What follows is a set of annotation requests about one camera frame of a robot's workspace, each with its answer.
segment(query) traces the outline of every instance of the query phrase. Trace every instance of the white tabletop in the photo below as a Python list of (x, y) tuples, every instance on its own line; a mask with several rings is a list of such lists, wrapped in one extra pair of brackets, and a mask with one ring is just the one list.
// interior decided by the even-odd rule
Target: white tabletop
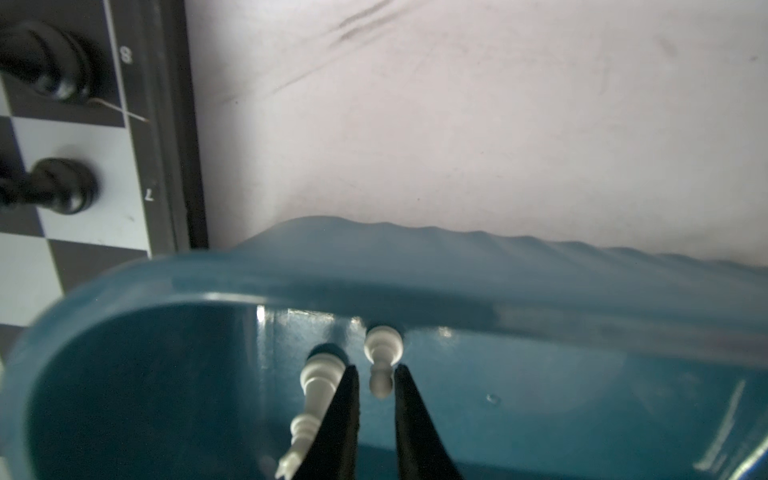
[(337, 215), (768, 265), (764, 0), (187, 0), (214, 247)]

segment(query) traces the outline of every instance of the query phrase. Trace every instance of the white chessboard square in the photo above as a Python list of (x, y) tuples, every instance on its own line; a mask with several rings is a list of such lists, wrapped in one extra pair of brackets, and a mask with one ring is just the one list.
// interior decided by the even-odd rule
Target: white chessboard square
[(92, 168), (99, 183), (99, 197), (80, 213), (38, 209), (47, 238), (148, 250), (141, 188), (125, 128), (31, 118), (12, 118), (12, 123), (27, 170), (42, 158), (68, 158)]
[(10, 117), (11, 108), (8, 106), (8, 99), (5, 96), (5, 85), (2, 83), (2, 76), (0, 75), (0, 117)]
[(45, 238), (0, 233), (0, 323), (28, 326), (61, 294)]

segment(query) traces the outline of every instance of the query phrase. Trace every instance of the printed number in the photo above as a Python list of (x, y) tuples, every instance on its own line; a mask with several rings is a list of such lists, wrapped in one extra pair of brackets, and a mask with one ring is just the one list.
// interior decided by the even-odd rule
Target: printed number
[(134, 53), (133, 51), (123, 45), (120, 47), (120, 59), (125, 63), (126, 65), (130, 65), (134, 63)]

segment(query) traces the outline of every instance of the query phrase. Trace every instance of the chess board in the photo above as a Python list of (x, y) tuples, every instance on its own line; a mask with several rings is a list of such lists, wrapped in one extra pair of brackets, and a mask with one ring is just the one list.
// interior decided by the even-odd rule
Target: chess board
[(98, 79), (97, 100), (86, 105), (58, 104), (0, 79), (0, 176), (23, 174), (42, 158), (71, 158), (94, 171), (100, 191), (71, 216), (0, 212), (5, 360), (22, 330), (78, 285), (126, 262), (204, 248), (207, 234), (183, 2), (10, 0), (0, 18), (0, 27), (34, 19), (66, 31)]

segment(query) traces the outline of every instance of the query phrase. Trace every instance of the white pawn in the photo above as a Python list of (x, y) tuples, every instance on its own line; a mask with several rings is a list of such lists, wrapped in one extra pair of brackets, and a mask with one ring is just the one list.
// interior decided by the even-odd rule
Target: white pawn
[(402, 358), (402, 337), (391, 326), (377, 326), (363, 346), (371, 366), (371, 393), (385, 399), (392, 391), (392, 367)]
[(299, 381), (304, 390), (304, 412), (290, 423), (291, 446), (277, 465), (275, 478), (286, 480), (296, 474), (315, 441), (326, 410), (331, 404), (345, 370), (344, 362), (330, 353), (312, 355), (301, 370)]

